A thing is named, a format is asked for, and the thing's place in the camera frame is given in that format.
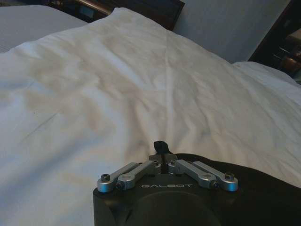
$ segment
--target screw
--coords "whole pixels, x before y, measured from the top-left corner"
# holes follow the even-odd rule
[[[216,190],[216,189],[218,189],[219,185],[218,185],[218,183],[217,183],[216,180],[213,180],[213,181],[210,182],[210,186],[209,187],[210,187],[210,189]]]
[[[102,177],[101,177],[102,181],[103,182],[107,182],[110,180],[110,175],[105,173],[105,174],[102,174]]]
[[[234,180],[234,174],[233,173],[225,173],[225,179],[226,180]]]
[[[123,183],[122,181],[118,181],[118,182],[116,183],[116,188],[117,188],[118,190],[123,190],[123,189],[124,189],[124,183]]]

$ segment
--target wrinkled sheet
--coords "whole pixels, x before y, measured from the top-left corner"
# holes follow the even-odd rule
[[[0,71],[1,225],[93,225],[97,179],[156,140],[301,187],[300,88],[127,9],[0,54]]]

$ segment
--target wall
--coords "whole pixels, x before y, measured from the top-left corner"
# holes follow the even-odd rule
[[[246,61],[289,0],[181,0],[174,32],[230,63]]]

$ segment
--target robotic hand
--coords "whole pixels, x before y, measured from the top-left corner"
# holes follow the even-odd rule
[[[95,226],[300,225],[301,189],[251,168],[172,154],[162,141],[154,146],[148,161],[101,175]]]

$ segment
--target wooden furniture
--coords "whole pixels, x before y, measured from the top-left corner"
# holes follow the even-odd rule
[[[88,23],[106,17],[114,8],[125,7],[172,31],[184,3],[180,0],[49,0],[48,5]]]
[[[279,69],[292,78],[301,68],[301,1],[291,0],[250,61]]]

